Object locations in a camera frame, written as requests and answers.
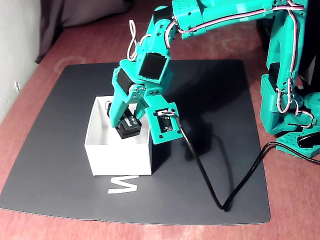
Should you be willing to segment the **teal gripper body with servo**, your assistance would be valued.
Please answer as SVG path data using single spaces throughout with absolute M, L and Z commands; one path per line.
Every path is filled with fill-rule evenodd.
M 144 97 L 161 95 L 167 91 L 173 78 L 168 67 L 160 82 L 136 77 L 136 63 L 123 59 L 114 69 L 111 84 L 115 101 L 141 101 Z

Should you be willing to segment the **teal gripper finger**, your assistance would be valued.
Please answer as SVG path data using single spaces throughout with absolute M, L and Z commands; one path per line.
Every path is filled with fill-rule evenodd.
M 114 88 L 114 94 L 113 101 L 109 108 L 109 118 L 111 126 L 115 128 L 118 126 L 120 118 L 129 104 L 133 104 L 136 101 L 132 98 L 133 93 L 130 92 L 129 95 L 127 95 L 118 83 L 113 83 L 112 86 Z
M 141 98 L 137 102 L 136 109 L 134 111 L 135 118 L 140 120 L 145 115 L 146 109 L 149 107 L 149 104 L 143 98 Z

